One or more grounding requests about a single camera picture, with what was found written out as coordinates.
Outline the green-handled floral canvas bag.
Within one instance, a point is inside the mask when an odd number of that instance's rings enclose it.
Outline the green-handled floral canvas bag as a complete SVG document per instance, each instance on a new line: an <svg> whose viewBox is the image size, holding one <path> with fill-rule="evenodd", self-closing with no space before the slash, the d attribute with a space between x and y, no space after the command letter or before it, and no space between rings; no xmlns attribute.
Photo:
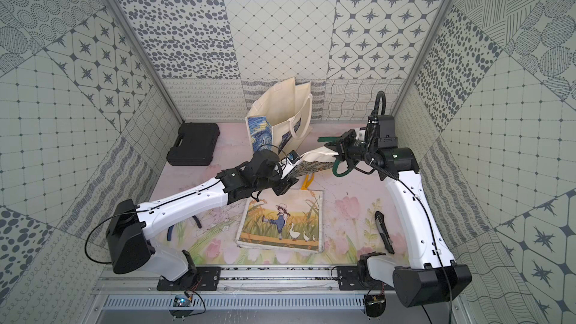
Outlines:
<svg viewBox="0 0 576 324"><path fill-rule="evenodd" d="M353 167L346 168L345 171L339 172L338 168L341 162L337 159L337 141L338 136L321 136L318 139L319 143L323 146L306 151L299 154L301 157L300 162L295 166L287 165L287 157L283 160L285 167L283 168L283 178L290 176L298 178L300 176L312 175L324 170L331 170L332 174L336 177L344 177L353 171Z"/></svg>

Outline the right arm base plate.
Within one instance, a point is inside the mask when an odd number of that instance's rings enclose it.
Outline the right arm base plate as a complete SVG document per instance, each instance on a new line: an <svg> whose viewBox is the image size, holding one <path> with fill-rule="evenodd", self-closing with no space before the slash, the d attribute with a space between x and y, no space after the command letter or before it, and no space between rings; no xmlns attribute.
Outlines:
<svg viewBox="0 0 576 324"><path fill-rule="evenodd" d="M362 265L336 265L331 269L332 278L338 282L339 290L392 291L395 289L382 281L373 279Z"/></svg>

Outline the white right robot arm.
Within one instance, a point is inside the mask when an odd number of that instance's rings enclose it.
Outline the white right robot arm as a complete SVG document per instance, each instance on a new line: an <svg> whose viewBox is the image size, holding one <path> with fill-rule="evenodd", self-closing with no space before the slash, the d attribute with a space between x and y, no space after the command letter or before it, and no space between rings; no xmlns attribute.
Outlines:
<svg viewBox="0 0 576 324"><path fill-rule="evenodd" d="M394 119L372 113L365 128L349 130L337 141L338 157L349 170L365 163L377 173L391 194L405 235L408 265L397 265L391 258L392 240L386 236L383 253L369 253L358 261L359 281L369 290L378 284L394 288L407 308L446 302L454 304L458 295L471 283L472 275L465 264L458 264L443 240L428 205L416 156L409 148L398 147Z"/></svg>

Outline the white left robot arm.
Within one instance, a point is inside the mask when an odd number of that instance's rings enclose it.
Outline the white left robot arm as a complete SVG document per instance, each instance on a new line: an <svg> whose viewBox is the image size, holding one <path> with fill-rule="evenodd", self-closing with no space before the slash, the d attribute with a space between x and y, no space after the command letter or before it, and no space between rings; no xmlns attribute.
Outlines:
<svg viewBox="0 0 576 324"><path fill-rule="evenodd" d="M225 169L192 189L139 205L130 199L121 202L104 220L112 270L117 275L151 272L182 288L193 287L197 268L191 254L166 247L155 237L185 219L257 197L266 189L278 196L285 194L298 181L290 174L301 160L295 151L279 158L275 152L262 149L251 160Z"/></svg>

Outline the starry night canvas bag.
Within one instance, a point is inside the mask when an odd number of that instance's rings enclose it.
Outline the starry night canvas bag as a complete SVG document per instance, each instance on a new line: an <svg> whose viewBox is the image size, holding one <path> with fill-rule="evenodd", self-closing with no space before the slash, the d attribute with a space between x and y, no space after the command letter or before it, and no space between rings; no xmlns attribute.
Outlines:
<svg viewBox="0 0 576 324"><path fill-rule="evenodd" d="M312 83L298 84L294 78L268 88L252 105L245 118L250 146L287 155L296 151L309 134L313 114Z"/></svg>

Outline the yellow-handled cartoon canvas bag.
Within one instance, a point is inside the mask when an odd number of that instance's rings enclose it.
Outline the yellow-handled cartoon canvas bag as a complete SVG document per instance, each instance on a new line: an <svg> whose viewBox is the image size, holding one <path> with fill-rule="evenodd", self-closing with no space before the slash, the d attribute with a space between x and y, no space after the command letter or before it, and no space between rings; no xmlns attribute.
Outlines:
<svg viewBox="0 0 576 324"><path fill-rule="evenodd" d="M311 190L314 174L301 188L276 195L271 189L246 200L236 235L241 248L323 251L323 192Z"/></svg>

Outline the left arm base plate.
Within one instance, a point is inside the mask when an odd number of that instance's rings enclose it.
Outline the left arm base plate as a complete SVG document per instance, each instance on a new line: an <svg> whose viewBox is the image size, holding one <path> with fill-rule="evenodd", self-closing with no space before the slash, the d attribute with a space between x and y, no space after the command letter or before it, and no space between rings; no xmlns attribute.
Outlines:
<svg viewBox="0 0 576 324"><path fill-rule="evenodd" d="M200 266L189 271L175 281L160 277L157 291L216 291L218 289L222 268L219 266Z"/></svg>

